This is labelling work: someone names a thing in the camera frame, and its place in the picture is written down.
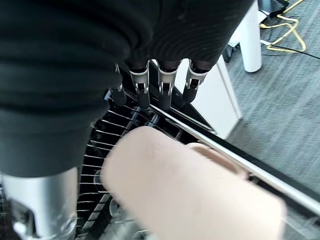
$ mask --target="robotic hand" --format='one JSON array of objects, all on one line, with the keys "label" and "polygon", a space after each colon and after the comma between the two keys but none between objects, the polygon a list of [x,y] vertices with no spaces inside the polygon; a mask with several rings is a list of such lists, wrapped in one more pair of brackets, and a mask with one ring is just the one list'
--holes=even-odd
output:
[{"label": "robotic hand", "polygon": [[110,89],[124,104],[125,61],[147,108],[150,59],[167,110],[182,59],[191,102],[253,0],[0,2],[0,171],[23,240],[71,240],[91,122]]}]

